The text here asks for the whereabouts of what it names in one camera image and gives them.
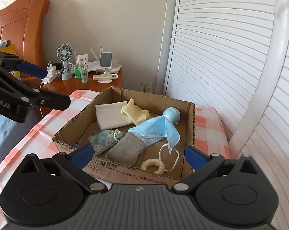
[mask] ribbed gray plate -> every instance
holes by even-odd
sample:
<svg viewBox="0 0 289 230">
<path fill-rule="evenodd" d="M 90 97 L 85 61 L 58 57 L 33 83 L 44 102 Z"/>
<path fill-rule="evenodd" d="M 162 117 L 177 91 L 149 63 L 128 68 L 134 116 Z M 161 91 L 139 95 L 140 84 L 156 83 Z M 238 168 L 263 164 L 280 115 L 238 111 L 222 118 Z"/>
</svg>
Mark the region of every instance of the ribbed gray plate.
<svg viewBox="0 0 289 230">
<path fill-rule="evenodd" d="M 171 193 L 165 185 L 117 184 L 107 193 L 89 196 L 81 210 L 64 222 L 42 228 L 15 224 L 4 227 L 4 230 L 9 229 L 225 230 L 229 228 L 203 217 L 188 196 Z M 265 225 L 255 229 L 273 228 Z"/>
</svg>

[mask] green desk fan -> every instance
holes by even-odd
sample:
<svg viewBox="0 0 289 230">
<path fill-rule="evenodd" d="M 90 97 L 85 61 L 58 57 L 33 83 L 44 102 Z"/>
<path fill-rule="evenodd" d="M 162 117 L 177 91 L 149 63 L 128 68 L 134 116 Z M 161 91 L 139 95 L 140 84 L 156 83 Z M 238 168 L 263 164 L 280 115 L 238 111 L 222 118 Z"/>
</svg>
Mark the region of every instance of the green desk fan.
<svg viewBox="0 0 289 230">
<path fill-rule="evenodd" d="M 72 78 L 71 66 L 69 66 L 69 59 L 72 57 L 72 47 L 69 44 L 62 44 L 57 50 L 57 57 L 59 60 L 64 62 L 63 67 L 63 80 L 68 80 Z"/>
</svg>

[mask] white louvered door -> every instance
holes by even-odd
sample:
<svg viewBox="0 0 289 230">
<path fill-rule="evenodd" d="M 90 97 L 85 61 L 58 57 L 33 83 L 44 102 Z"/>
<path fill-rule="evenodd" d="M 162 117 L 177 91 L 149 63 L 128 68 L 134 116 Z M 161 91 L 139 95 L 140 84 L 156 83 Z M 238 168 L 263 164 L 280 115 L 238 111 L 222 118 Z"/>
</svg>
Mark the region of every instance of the white louvered door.
<svg viewBox="0 0 289 230">
<path fill-rule="evenodd" d="M 289 230 L 289 0 L 178 0 L 164 94 L 215 107 L 233 158 L 251 154 Z"/>
</svg>

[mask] beige scrunchie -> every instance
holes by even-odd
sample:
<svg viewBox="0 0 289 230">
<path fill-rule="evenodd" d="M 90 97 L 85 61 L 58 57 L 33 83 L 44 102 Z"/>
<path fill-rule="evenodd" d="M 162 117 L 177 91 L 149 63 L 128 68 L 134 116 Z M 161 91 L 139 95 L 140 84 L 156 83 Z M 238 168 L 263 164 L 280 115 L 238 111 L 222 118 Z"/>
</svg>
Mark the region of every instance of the beige scrunchie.
<svg viewBox="0 0 289 230">
<path fill-rule="evenodd" d="M 159 169 L 155 171 L 156 174 L 162 175 L 165 172 L 165 165 L 161 160 L 158 159 L 148 159 L 143 164 L 141 164 L 140 168 L 142 170 L 147 170 L 149 166 L 157 166 Z"/>
</svg>

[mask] blue face mask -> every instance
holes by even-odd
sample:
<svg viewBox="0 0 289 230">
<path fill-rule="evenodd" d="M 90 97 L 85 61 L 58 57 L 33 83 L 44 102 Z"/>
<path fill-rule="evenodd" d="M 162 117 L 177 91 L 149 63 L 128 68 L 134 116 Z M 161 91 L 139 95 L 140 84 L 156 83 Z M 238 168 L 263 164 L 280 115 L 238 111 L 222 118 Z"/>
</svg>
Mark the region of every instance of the blue face mask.
<svg viewBox="0 0 289 230">
<path fill-rule="evenodd" d="M 180 134 L 165 116 L 151 118 L 136 127 L 130 128 L 137 137 L 142 139 L 146 146 L 154 144 L 163 138 L 168 140 L 168 149 L 171 154 L 172 148 L 177 145 L 180 140 Z"/>
</svg>

